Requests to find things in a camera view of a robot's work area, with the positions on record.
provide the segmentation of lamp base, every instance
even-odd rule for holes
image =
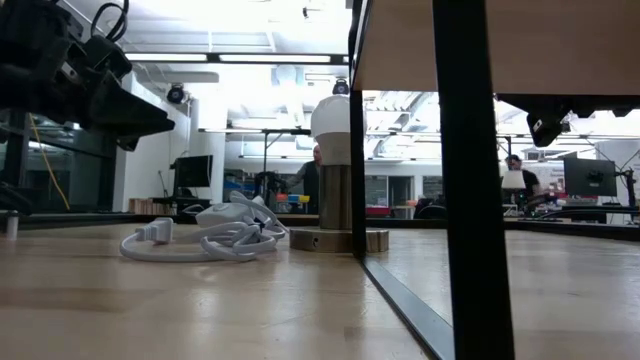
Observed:
[[[353,252],[351,239],[351,230],[291,229],[289,247],[322,253],[351,253]],[[377,253],[388,250],[389,230],[367,230],[367,252]]]

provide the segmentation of power plug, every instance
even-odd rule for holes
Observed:
[[[153,241],[157,245],[171,242],[173,237],[173,219],[157,218],[153,222],[136,229],[136,241]]]

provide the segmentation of yellow cable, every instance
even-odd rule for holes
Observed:
[[[44,151],[42,147],[42,143],[40,142],[40,134],[38,134],[38,129],[36,128],[36,122],[33,120],[33,115],[29,114],[29,120],[31,120],[31,128],[33,128],[33,133],[36,134],[36,140],[38,140],[38,146],[40,146],[40,153],[42,154],[42,159],[44,159],[44,163],[47,165],[47,169],[49,170],[49,176],[53,181],[53,185],[58,189],[58,193],[62,197],[64,201],[64,206],[67,208],[67,211],[71,211],[71,207],[69,207],[69,202],[67,201],[67,197],[64,196],[62,189],[60,189],[60,185],[58,185],[58,180],[56,180],[55,175],[53,174],[53,170],[51,170],[51,165],[49,164],[49,159],[47,159],[47,153]]]

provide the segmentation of white cable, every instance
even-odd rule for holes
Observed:
[[[278,240],[285,237],[289,230],[271,210],[258,202],[247,200],[237,191],[232,192],[230,198],[231,204],[214,205],[201,212],[201,216],[196,216],[203,229],[173,239],[173,220],[158,218],[125,238],[120,244],[120,253],[139,261],[203,262],[249,261],[256,259],[260,253],[274,251]],[[158,253],[135,249],[135,243],[145,241],[151,241],[155,245],[167,245],[172,241],[182,244],[199,243],[200,251]]]

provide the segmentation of black metal table leg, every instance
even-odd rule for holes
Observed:
[[[352,11],[352,24],[349,31],[349,74],[353,80],[354,61],[356,51],[356,38],[358,33],[358,21],[362,10],[362,0],[354,0]],[[362,108],[362,91],[351,90],[349,93],[351,124],[351,207],[352,207],[352,234],[353,255],[362,259],[366,255],[366,210],[364,192],[364,111]]]
[[[433,0],[456,359],[513,359],[485,1]]]

